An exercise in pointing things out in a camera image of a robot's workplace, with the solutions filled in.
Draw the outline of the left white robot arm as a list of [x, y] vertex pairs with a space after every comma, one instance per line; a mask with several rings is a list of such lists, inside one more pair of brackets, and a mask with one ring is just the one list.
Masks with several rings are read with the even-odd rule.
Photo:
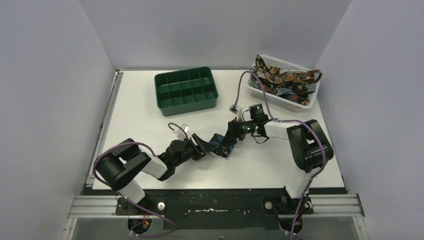
[[188, 160], [198, 161], [218, 147], [193, 134], [191, 138], [173, 140], [166, 150], [157, 155], [146, 144], [128, 138], [96, 158], [92, 174], [101, 183], [129, 199], [128, 208], [141, 215], [148, 208], [146, 194], [135, 180], [145, 173], [158, 181], [173, 176], [176, 168]]

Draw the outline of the green compartment tray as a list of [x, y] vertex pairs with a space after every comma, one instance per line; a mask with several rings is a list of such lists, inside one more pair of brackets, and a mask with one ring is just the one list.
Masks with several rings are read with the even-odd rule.
[[208, 66], [156, 74], [154, 86], [157, 107], [165, 117], [217, 106], [219, 93]]

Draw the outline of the white plastic basket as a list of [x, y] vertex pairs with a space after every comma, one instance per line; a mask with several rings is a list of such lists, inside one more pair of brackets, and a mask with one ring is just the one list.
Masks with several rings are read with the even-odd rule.
[[283, 109], [299, 112], [310, 109], [317, 99], [323, 73], [265, 54], [258, 54], [250, 68], [247, 88], [250, 95]]

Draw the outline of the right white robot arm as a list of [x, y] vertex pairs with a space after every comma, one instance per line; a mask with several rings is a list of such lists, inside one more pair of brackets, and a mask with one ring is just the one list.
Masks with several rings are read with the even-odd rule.
[[303, 197], [314, 175], [334, 157], [333, 148], [315, 119], [306, 122], [272, 119], [261, 104], [249, 107], [250, 120], [244, 119], [244, 111], [238, 105], [231, 105], [229, 111], [236, 116], [228, 122], [225, 135], [216, 136], [215, 153], [228, 157], [237, 142], [247, 135], [288, 141], [294, 160], [294, 175], [284, 189], [291, 199]]

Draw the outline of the blue patterned tie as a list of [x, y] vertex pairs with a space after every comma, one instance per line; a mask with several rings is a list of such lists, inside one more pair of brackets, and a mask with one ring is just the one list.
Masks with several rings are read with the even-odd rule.
[[209, 143], [215, 146], [215, 149], [212, 151], [215, 155], [228, 158], [237, 144], [237, 140], [215, 133], [209, 140]]

